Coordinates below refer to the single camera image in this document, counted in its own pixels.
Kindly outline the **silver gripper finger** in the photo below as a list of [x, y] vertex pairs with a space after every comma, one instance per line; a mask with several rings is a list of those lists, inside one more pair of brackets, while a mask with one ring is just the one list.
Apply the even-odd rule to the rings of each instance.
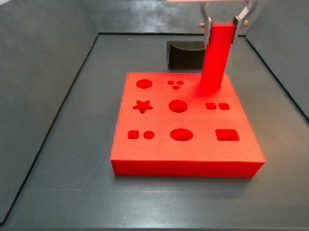
[[239, 14], [234, 17], [234, 24], [235, 24], [235, 33], [239, 33], [245, 21], [247, 20], [249, 16], [251, 15], [258, 3], [257, 0], [246, 0], [246, 6], [241, 10]]
[[210, 5], [209, 2], [201, 2], [199, 3], [199, 10], [203, 17], [203, 21], [199, 23], [199, 27], [203, 29], [203, 44], [209, 43], [210, 40], [210, 32], [211, 32], [211, 26], [213, 26], [213, 19], [207, 15], [206, 8]]

